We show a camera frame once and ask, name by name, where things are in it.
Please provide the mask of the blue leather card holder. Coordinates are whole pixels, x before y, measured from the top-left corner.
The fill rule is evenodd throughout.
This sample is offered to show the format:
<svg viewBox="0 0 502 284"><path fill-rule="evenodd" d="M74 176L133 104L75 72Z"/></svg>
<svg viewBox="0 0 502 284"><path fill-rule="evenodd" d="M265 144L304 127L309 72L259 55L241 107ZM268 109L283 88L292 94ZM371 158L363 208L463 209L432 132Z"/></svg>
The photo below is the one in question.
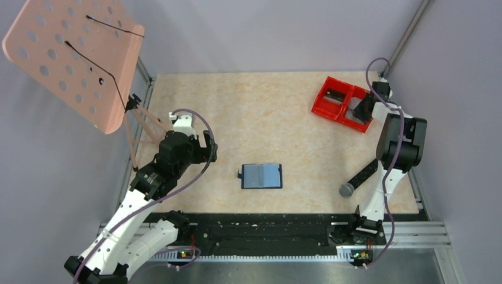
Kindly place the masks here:
<svg viewBox="0 0 502 284"><path fill-rule="evenodd" d="M237 172L242 189L282 189L282 165L280 163L243 164Z"/></svg>

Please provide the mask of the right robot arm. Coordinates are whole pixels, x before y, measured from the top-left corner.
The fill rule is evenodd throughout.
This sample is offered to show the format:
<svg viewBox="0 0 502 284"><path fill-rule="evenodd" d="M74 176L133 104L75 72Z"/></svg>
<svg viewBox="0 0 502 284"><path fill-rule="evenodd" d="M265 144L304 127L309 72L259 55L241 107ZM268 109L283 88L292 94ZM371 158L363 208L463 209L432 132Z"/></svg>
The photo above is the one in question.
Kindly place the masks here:
<svg viewBox="0 0 502 284"><path fill-rule="evenodd" d="M382 223L386 215L391 215L388 210L390 198L401 179L423 157L427 120L408 115L390 102L391 93L386 79L374 81L370 93L355 111L357 117L365 114L383 123L375 159L339 191L349 196L371 176L376 178L371 193L356 207L347 227L347 236L355 244L384 236Z"/></svg>

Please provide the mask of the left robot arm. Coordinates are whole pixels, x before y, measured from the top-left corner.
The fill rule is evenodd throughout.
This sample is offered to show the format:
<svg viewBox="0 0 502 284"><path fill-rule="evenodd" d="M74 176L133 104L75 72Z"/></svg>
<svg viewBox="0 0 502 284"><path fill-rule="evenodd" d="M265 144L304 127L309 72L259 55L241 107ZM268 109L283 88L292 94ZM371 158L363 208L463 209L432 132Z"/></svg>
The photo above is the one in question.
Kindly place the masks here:
<svg viewBox="0 0 502 284"><path fill-rule="evenodd" d="M136 172L111 220L86 250L66 260L64 268L73 283L128 283L162 248L189 239L187 217L169 211L148 233L133 240L154 209L192 186L217 160L218 145L202 115L181 108L169 119L172 130L153 160Z"/></svg>

